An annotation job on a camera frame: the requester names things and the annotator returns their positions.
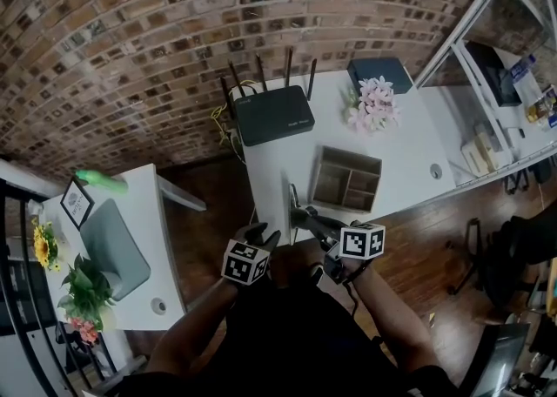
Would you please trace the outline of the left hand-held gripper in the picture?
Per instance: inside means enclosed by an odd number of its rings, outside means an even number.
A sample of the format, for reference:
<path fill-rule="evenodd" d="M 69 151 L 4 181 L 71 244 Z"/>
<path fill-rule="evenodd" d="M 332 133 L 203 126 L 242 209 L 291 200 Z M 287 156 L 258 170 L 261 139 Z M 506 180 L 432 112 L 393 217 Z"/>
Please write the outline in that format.
<path fill-rule="evenodd" d="M 225 250 L 221 268 L 224 278 L 249 286 L 264 276 L 270 252 L 277 247 L 281 238 L 281 232 L 274 232 L 264 241 L 263 233 L 267 226 L 267 223 L 254 223 L 237 230 L 237 240 L 231 239 Z M 263 245 L 258 248 L 248 244 Z"/>

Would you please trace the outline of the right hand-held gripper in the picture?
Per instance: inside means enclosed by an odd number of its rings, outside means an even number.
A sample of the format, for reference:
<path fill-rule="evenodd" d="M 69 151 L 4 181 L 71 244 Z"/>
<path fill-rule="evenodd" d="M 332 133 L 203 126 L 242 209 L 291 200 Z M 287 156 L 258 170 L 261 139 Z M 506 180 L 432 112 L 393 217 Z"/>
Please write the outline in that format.
<path fill-rule="evenodd" d="M 301 222 L 299 228 L 318 239 L 325 251 L 324 270 L 330 278 L 350 278 L 343 261 L 355 259 L 365 268 L 384 253 L 386 228 L 373 223 L 345 225 L 335 219 L 322 219 L 312 207 L 290 210 L 290 221 Z"/>

